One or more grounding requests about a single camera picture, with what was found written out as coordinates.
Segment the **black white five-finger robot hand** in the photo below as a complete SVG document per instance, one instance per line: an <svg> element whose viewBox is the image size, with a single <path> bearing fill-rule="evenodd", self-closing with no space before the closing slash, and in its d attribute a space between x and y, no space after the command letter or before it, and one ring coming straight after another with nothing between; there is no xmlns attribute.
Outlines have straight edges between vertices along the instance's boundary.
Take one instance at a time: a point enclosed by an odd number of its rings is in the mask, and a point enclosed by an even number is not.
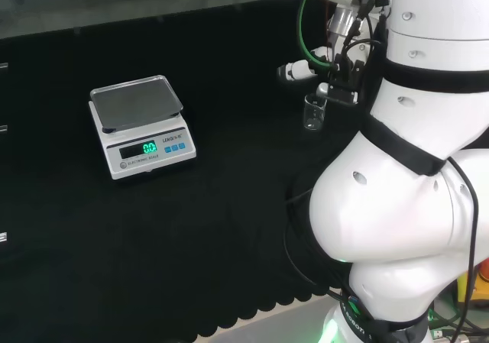
<svg viewBox="0 0 489 343"><path fill-rule="evenodd" d="M355 48L352 53L342 55L328 45L312 50L311 54L319 62L330 63L331 66L314 67L308 60L286 63L277 68L278 82L341 105L357 105L368 60L366 50Z"/></svg>

